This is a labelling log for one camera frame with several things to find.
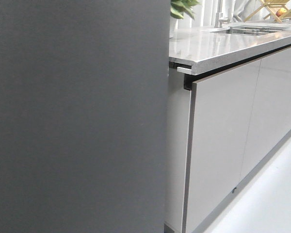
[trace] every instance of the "white floor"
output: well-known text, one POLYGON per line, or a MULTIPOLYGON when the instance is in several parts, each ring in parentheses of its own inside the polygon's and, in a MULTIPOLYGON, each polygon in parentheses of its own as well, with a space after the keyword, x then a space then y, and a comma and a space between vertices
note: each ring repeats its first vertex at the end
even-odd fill
POLYGON ((291 138, 206 233, 291 233, 291 138))

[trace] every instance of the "stainless steel sink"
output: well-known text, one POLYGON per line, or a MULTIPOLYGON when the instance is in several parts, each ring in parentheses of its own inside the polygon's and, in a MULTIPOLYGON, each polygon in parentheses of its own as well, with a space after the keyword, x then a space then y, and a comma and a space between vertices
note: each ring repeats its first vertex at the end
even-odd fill
POLYGON ((240 35, 266 35, 283 30, 290 30, 291 27, 268 27, 268 26, 236 26, 228 29, 213 31, 212 33, 240 34, 240 35))

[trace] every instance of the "cabinet door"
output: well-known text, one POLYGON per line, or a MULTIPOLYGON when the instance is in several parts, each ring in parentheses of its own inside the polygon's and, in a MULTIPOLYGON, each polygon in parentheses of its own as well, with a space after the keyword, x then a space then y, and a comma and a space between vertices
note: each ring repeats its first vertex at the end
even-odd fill
POLYGON ((241 179, 290 129, 291 48, 288 48, 261 61, 241 179))
POLYGON ((260 61, 196 88, 186 233, 238 184, 260 61))

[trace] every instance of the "wooden dish rack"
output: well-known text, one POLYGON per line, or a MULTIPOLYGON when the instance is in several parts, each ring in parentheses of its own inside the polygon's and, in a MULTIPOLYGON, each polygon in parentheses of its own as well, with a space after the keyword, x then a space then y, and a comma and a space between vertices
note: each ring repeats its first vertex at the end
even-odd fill
POLYGON ((267 16, 265 16, 264 19, 267 19, 268 17, 272 16, 274 18, 274 20, 276 20, 278 23, 282 23, 282 20, 284 20, 284 19, 291 20, 291 9, 288 9, 286 7, 286 4, 288 3, 289 0, 266 0, 266 1, 259 0, 259 1, 261 2, 261 6, 258 9, 256 9, 253 13, 251 13, 244 20, 244 22, 246 22, 248 19, 250 19, 253 15, 255 15, 262 8, 265 8, 269 11, 269 14, 267 16), (283 15, 281 15, 280 17, 278 17, 276 15, 276 12, 280 8, 285 8, 287 10, 287 12, 284 13, 283 15))

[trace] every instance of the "countertop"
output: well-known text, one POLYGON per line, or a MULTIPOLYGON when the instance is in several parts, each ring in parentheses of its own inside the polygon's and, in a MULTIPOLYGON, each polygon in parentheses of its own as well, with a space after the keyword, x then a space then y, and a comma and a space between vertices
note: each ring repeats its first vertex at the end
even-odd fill
MULTIPOLYGON (((256 25, 291 27, 287 23, 233 23, 227 26, 256 25)), ((192 66, 179 72, 198 75, 291 44, 291 29, 262 36, 213 33, 223 28, 196 27, 175 31, 169 40, 169 61, 192 66)))

